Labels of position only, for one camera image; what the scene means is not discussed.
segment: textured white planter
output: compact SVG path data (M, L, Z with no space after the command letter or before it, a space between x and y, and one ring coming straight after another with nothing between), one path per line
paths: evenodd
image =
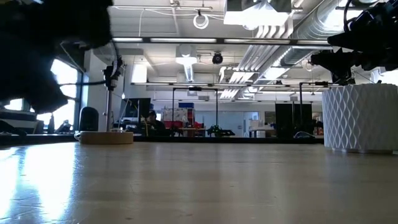
M398 150L398 90L348 85L322 94L325 146L348 152Z

